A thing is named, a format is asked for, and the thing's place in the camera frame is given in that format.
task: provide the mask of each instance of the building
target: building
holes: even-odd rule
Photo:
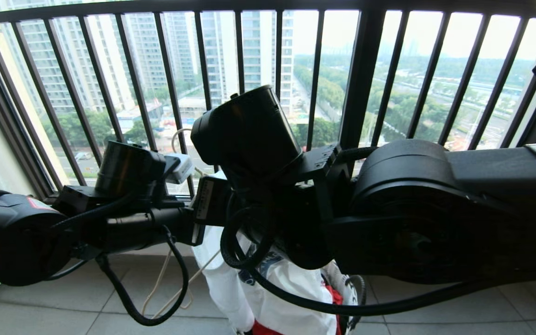
[[[283,13],[281,105],[291,110],[293,72],[293,15]],[[230,12],[202,13],[202,31],[212,106],[239,92],[234,15]],[[276,13],[241,13],[245,91],[261,85],[274,87],[276,68]]]
[[[53,6],[62,2],[62,0],[0,0],[0,11]],[[283,13],[281,105],[287,114],[291,110],[292,96],[293,15],[291,11]],[[240,91],[234,13],[203,12],[201,18],[211,104],[215,107],[229,100],[233,93]],[[162,19],[177,93],[192,91],[196,87],[201,88],[200,56],[194,13],[163,13]],[[76,87],[81,103],[88,109],[104,110],[105,104],[78,19],[63,18],[54,22],[74,82],[79,83]],[[115,17],[93,15],[87,18],[87,22],[115,108],[118,111],[133,108],[134,94]],[[53,108],[56,112],[72,112],[74,106],[44,24],[42,21],[25,21],[22,23],[22,28]],[[8,44],[13,46],[10,48],[13,51],[13,59],[21,69],[24,82],[32,82],[27,67],[24,66],[21,52],[15,46],[11,26],[3,30]],[[140,86],[145,97],[149,98],[154,95],[156,89],[167,86],[153,13],[126,15],[126,30]],[[245,90],[249,91],[266,84],[274,87],[276,12],[243,12],[242,39]],[[38,106],[39,112],[42,113],[42,104],[36,89],[33,85],[28,86],[33,104]]]
[[[55,0],[0,0],[0,11],[21,9],[58,4]],[[121,110],[132,108],[134,100],[131,97],[128,83],[123,71],[123,63],[119,57],[119,46],[115,39],[110,38],[112,32],[111,17],[107,15],[90,17],[87,23],[92,31],[92,39],[97,48],[102,71],[106,77],[107,87],[110,90],[111,101],[115,108]],[[102,111],[106,108],[94,68],[88,55],[86,42],[81,34],[80,23],[77,18],[57,19],[54,21],[57,35],[60,39],[61,49],[66,58],[70,74],[78,90],[78,95],[84,108]],[[65,81],[58,66],[53,47],[42,21],[24,21],[21,24],[30,53],[34,59],[45,91],[56,112],[72,112],[75,110]],[[2,28],[6,41],[13,54],[14,61],[19,65],[24,82],[32,82],[28,68],[24,65],[13,30],[10,25]],[[42,102],[34,85],[28,85],[28,93],[32,104],[40,113]]]

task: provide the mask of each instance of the hazy sky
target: hazy sky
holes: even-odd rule
[[[400,17],[400,11],[387,12],[382,32],[382,45],[388,44],[393,47]],[[326,11],[322,46],[336,48],[352,45],[357,19],[357,11]],[[441,19],[442,13],[440,12],[412,12],[409,16],[403,47],[413,44],[417,54],[430,55]],[[477,13],[452,13],[442,54],[449,57],[468,57],[480,22],[481,15]],[[493,59],[506,57],[518,23],[518,17],[493,15],[479,57]],[[317,11],[295,12],[295,53],[314,53],[316,29]],[[529,21],[516,57],[517,59],[536,59],[536,19]]]

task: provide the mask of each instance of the metal bar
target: metal bar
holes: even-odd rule
[[[532,100],[532,97],[535,95],[536,91],[536,78],[532,78],[527,90],[523,94],[523,100],[521,101],[521,104],[518,106],[518,109],[514,112],[514,117],[512,119],[512,123],[510,123],[510,127],[508,127],[508,130],[506,131],[506,135],[504,135],[504,139],[502,140],[502,144],[500,145],[500,148],[508,148],[510,146],[510,143],[512,142],[514,135],[516,134],[516,130],[518,130],[518,127],[520,127],[521,122],[523,121],[523,118],[525,114],[527,113],[527,109],[530,105],[530,101]]]
[[[200,68],[202,70],[202,83],[204,83],[204,98],[206,98],[206,110],[212,109],[212,102],[210,100],[210,85],[208,84],[208,67],[206,65],[206,50],[204,49],[204,34],[202,32],[202,19],[200,18],[200,12],[196,11],[195,15],[195,28],[198,36],[198,51],[200,52]]]
[[[98,59],[98,54],[96,53],[96,47],[94,45],[94,41],[92,40],[92,32],[90,26],[88,26],[88,23],[86,22],[86,17],[81,16],[78,19],[80,20],[81,31],[84,35],[84,41],[86,42],[88,54],[90,55],[90,59],[92,61],[92,68],[94,69],[94,74],[98,82],[98,87],[100,87],[100,93],[102,93],[102,99],[105,102],[105,108],[107,109],[107,113],[109,114],[109,119],[111,120],[111,126],[113,126],[113,131],[115,132],[115,138],[119,142],[125,142],[125,138],[123,137],[123,133],[121,132],[121,126],[119,125],[119,119],[117,119],[117,114],[115,112],[115,106],[113,106],[113,102],[111,101],[109,87],[107,87],[105,75],[101,70],[101,61]]]
[[[454,101],[452,101],[452,106],[450,107],[448,116],[446,117],[446,122],[444,123],[444,127],[442,128],[442,132],[440,134],[440,139],[438,140],[438,144],[440,144],[440,146],[444,146],[446,140],[448,140],[448,136],[452,130],[456,116],[458,115],[458,110],[460,108],[460,104],[462,104],[464,93],[466,92],[466,88],[469,86],[470,76],[473,74],[475,64],[479,58],[479,51],[481,50],[481,45],[483,44],[487,27],[489,27],[490,18],[491,16],[489,15],[483,15],[481,18],[481,24],[479,25],[479,31],[477,32],[475,43],[470,51],[469,60],[466,62],[466,66],[464,67],[464,72],[462,74],[462,78],[460,79]]]
[[[282,10],[276,11],[276,64],[275,87],[276,97],[281,99],[281,66],[282,66]]]
[[[90,145],[90,149],[92,150],[92,154],[96,159],[96,164],[100,166],[102,163],[101,151],[98,149],[98,144],[96,144],[96,138],[94,137],[94,133],[92,132],[92,128],[90,127],[90,123],[88,122],[84,106],[81,104],[80,98],[78,97],[76,85],[74,85],[72,74],[70,74],[70,69],[67,66],[66,56],[61,49],[61,44],[59,43],[59,36],[57,36],[57,30],[55,29],[53,19],[48,19],[44,22],[47,34],[49,34],[49,40],[51,40],[53,53],[55,54],[55,58],[57,59],[57,63],[59,64],[59,70],[61,70],[63,80],[66,82],[67,90],[70,94],[70,98],[72,99],[72,103],[74,104],[74,108],[76,109],[76,113],[78,119],[80,120],[84,135],[86,136],[88,144]]]
[[[239,94],[245,93],[245,74],[243,72],[243,33],[241,31],[241,11],[234,13],[234,30],[237,37],[237,70],[239,75]]]
[[[386,83],[384,85],[382,93],[382,101],[380,102],[378,119],[376,119],[376,126],[374,128],[372,147],[378,146],[379,136],[382,132],[383,120],[386,116],[386,110],[388,109],[388,102],[390,99],[390,94],[392,93],[392,85],[394,84],[394,76],[396,75],[396,68],[398,67],[400,51],[402,50],[402,41],[404,40],[404,33],[407,30],[408,21],[409,12],[402,11],[402,17],[400,17],[400,25],[398,26],[398,32],[396,33],[396,41],[394,42],[394,50],[392,51],[392,58],[390,59],[390,68],[388,70],[388,76],[386,78]]]
[[[385,11],[362,11],[359,16],[347,96],[342,109],[340,145],[344,149],[359,146],[385,16]]]
[[[279,9],[406,9],[427,11],[455,11],[536,17],[536,1],[530,0],[171,0],[171,1],[118,1],[111,6],[105,2],[15,9],[0,12],[0,23],[51,19],[54,17],[86,16],[117,13],[143,13],[157,11],[243,11]]]
[[[11,102],[7,99],[0,82],[0,129],[8,142],[19,166],[28,178],[36,195],[41,199],[51,194],[53,190],[37,163],[37,157],[30,147],[29,139],[23,132],[21,123],[14,117]]]
[[[142,122],[144,123],[144,129],[148,140],[148,146],[150,150],[156,151],[156,142],[154,140],[153,127],[150,124],[150,118],[148,117],[148,111],[146,108],[146,101],[142,95],[142,87],[140,87],[140,81],[138,80],[138,73],[136,72],[136,66],[132,59],[132,53],[129,49],[129,42],[127,40],[127,25],[125,22],[125,15],[118,13],[115,15],[117,19],[117,27],[119,28],[119,36],[121,37],[121,44],[123,45],[123,53],[125,53],[125,60],[127,63],[127,69],[129,70],[130,78],[132,78],[132,84],[134,85],[134,93],[136,94],[136,100],[140,107],[140,115],[142,116]]]
[[[500,94],[502,94],[502,89],[504,89],[504,84],[506,83],[506,79],[508,78],[512,64],[514,63],[514,59],[516,58],[518,47],[521,45],[525,30],[527,30],[527,24],[528,19],[524,18],[518,23],[518,27],[516,28],[516,32],[514,33],[514,38],[512,40],[512,45],[510,45],[510,49],[508,49],[508,55],[506,55],[506,59],[504,60],[504,64],[502,65],[502,69],[500,70],[496,84],[491,91],[489,101],[487,102],[487,106],[485,106],[485,110],[481,116],[481,121],[479,121],[479,125],[473,134],[473,138],[469,144],[469,150],[477,149],[477,145],[481,140],[481,136],[483,136],[483,133],[485,132],[487,123],[489,122],[489,119],[491,119],[493,110],[500,98]]]
[[[536,92],[536,77],[532,76],[532,78],[530,79],[530,83],[527,87],[527,90],[523,94],[523,99],[521,99],[521,104],[518,106],[518,109],[516,109],[516,111],[514,112],[512,123],[510,123],[510,127],[508,127],[508,130],[506,131],[506,135],[504,135],[504,139],[502,140],[502,144],[500,145],[500,148],[508,148],[510,146],[510,143],[512,142],[514,138],[516,131],[520,127],[521,122],[523,121],[523,118],[525,114],[527,113],[530,102],[532,101],[532,97],[535,95],[535,92]]]
[[[309,123],[307,125],[306,151],[311,150],[311,141],[313,140],[313,122],[315,119],[315,100],[317,99],[317,79],[320,74],[320,58],[322,55],[324,16],[325,11],[319,11],[317,16],[317,34],[315,35],[315,56],[313,59],[313,79],[311,79],[311,97],[309,101]]]
[[[179,113],[179,98],[177,97],[177,91],[175,89],[175,82],[173,80],[173,71],[171,69],[171,61],[168,57],[167,41],[164,38],[164,25],[162,24],[161,13],[154,13],[154,20],[157,27],[158,44],[160,45],[160,53],[162,55],[162,63],[164,65],[164,73],[167,77],[168,95],[171,97],[171,107],[173,108],[173,116],[175,118],[175,126],[177,129],[183,128],[181,123],[181,114]],[[179,146],[181,147],[181,153],[187,154],[188,148],[185,145],[185,136],[183,132],[177,136],[179,138]],[[194,196],[194,182],[191,176],[188,177],[189,196]]]
[[[429,87],[431,85],[432,79],[434,78],[434,72],[436,72],[438,60],[440,59],[440,53],[444,44],[446,31],[448,30],[449,21],[450,13],[444,12],[442,15],[442,21],[440,23],[440,29],[438,30],[438,36],[435,40],[434,50],[432,51],[431,58],[429,59],[429,64],[427,65],[427,70],[425,72],[425,78],[423,79],[423,86],[421,87],[421,91],[419,92],[419,98],[417,98],[415,112],[413,113],[413,118],[411,119],[411,123],[409,124],[407,138],[415,137],[415,131],[417,130],[417,125],[419,125],[419,118],[421,118],[421,112],[423,112],[423,106],[425,106],[427,93],[429,93]]]
[[[70,166],[72,167],[72,171],[74,172],[79,184],[82,186],[85,186],[86,181],[84,180],[84,176],[82,175],[80,171],[80,166],[78,166],[78,163],[76,162],[76,159],[74,158],[72,148],[70,148],[70,144],[67,141],[66,135],[64,134],[63,129],[61,129],[61,125],[59,123],[59,120],[57,119],[57,115],[55,114],[53,105],[51,104],[51,101],[49,100],[49,97],[47,96],[47,92],[45,91],[45,85],[43,85],[42,79],[40,78],[40,74],[38,73],[38,70],[36,68],[36,64],[34,63],[34,59],[32,58],[32,55],[30,54],[30,49],[28,49],[28,42],[26,42],[26,37],[24,36],[24,33],[22,31],[21,24],[20,22],[13,22],[11,26],[13,28],[13,33],[15,34],[15,37],[18,41],[20,51],[22,52],[22,55],[24,57],[24,61],[26,62],[26,65],[28,66],[28,71],[30,72],[32,81],[34,81],[34,86],[36,87],[36,91],[39,94],[40,101],[42,101],[45,111],[47,112],[47,115],[49,116],[49,120],[51,121],[51,126],[53,126],[53,130],[55,131],[55,135],[57,135],[57,139],[59,140],[59,143],[61,144],[61,148],[64,154],[66,155],[66,158],[68,162],[70,163]]]
[[[43,161],[43,165],[45,165],[45,169],[47,169],[47,172],[49,173],[51,180],[53,180],[53,184],[55,185],[55,187],[61,190],[63,188],[63,184],[61,183],[59,176],[57,175],[57,172],[53,168],[53,164],[51,163],[51,160],[49,159],[38,137],[38,134],[36,133],[36,130],[34,129],[34,126],[32,125],[32,121],[30,120],[30,117],[28,117],[28,112],[26,112],[26,109],[24,108],[24,104],[22,103],[20,99],[20,94],[18,93],[17,89],[15,89],[15,85],[13,84],[13,81],[11,79],[11,75],[9,74],[8,68],[6,67],[3,56],[1,55],[1,50],[0,50],[0,72],[1,72],[1,76],[4,81],[4,84],[6,85],[9,91],[9,95],[11,96],[13,104],[15,105],[18,111],[18,114],[20,115],[22,123],[26,127],[26,131],[28,132],[28,135],[30,135],[30,138],[32,139],[32,143],[34,144],[34,147],[36,148],[36,151],[38,152],[40,159],[42,159]]]

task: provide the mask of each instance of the balcony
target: balcony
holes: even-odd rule
[[[64,184],[93,185],[106,140],[171,152],[177,129],[258,85],[273,86],[308,151],[400,138],[449,150],[507,148],[536,129],[536,4],[524,0],[31,3],[0,1],[0,131],[41,199]],[[253,58],[244,57],[247,47]],[[219,168],[204,165],[187,133],[178,146],[205,172]],[[189,198],[197,182],[168,187]],[[138,305],[162,260],[117,262]],[[174,279],[168,275],[159,300],[176,291]],[[368,282],[368,303],[429,289],[376,276]],[[229,334],[203,280],[194,295],[191,310],[146,331]],[[10,321],[0,322],[0,334],[144,331],[88,267],[54,284],[0,288],[1,320]],[[357,333],[534,335],[536,284],[364,318]]]

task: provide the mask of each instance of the sticker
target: sticker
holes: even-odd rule
[[[36,200],[34,198],[31,198],[31,197],[26,197],[26,199],[28,199],[28,203],[30,204],[30,206],[32,208],[36,208],[36,209],[48,209],[48,210],[54,210],[55,212],[57,212],[57,210],[51,208],[51,206],[43,203],[42,201],[40,200]]]
[[[206,216],[208,215],[208,208],[210,207],[210,198],[212,196],[213,187],[213,181],[204,181],[204,184],[202,184],[202,191],[198,195],[198,197],[200,197],[200,201],[198,202],[198,210],[195,215],[196,219],[206,219]]]

